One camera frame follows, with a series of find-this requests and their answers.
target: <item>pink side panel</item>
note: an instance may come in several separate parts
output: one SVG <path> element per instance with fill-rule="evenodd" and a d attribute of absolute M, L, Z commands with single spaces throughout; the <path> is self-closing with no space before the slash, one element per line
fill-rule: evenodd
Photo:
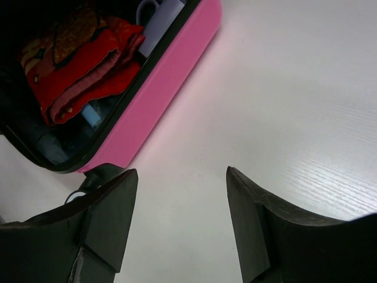
<path fill-rule="evenodd" d="M 93 158 L 126 168 L 189 75 L 221 23 L 221 0 L 202 0 L 154 67 Z"/>

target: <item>orange patterned cloth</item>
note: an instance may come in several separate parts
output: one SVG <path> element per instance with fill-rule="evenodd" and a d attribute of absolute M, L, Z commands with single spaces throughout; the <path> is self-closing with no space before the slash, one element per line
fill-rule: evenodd
<path fill-rule="evenodd" d="M 140 69 L 133 55 L 142 31 L 86 4 L 29 42 L 18 59 L 46 123 L 65 123 L 90 100 L 123 92 Z"/>

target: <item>mug handle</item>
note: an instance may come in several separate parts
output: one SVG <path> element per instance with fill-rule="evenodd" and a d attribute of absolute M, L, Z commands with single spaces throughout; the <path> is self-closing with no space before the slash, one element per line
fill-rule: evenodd
<path fill-rule="evenodd" d="M 136 10 L 136 24 L 140 25 L 141 11 L 147 4 L 153 4 L 157 10 L 160 4 L 156 0 L 142 0 Z"/>

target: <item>red fabric fold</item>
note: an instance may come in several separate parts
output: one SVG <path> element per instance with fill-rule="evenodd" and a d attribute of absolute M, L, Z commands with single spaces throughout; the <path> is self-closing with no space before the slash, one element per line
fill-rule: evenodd
<path fill-rule="evenodd" d="M 133 60 L 143 27 L 83 5 L 18 59 L 47 124 L 62 124 L 93 99 L 122 93 L 140 69 Z"/>

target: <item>tabletop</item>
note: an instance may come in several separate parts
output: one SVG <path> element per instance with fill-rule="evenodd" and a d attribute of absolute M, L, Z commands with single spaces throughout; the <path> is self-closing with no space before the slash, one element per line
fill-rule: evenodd
<path fill-rule="evenodd" d="M 121 282 L 241 282 L 225 173 L 339 219 L 377 210 L 374 0 L 223 0 L 223 23 L 130 167 Z M 84 180 L 0 139 L 0 215 L 24 221 Z"/>

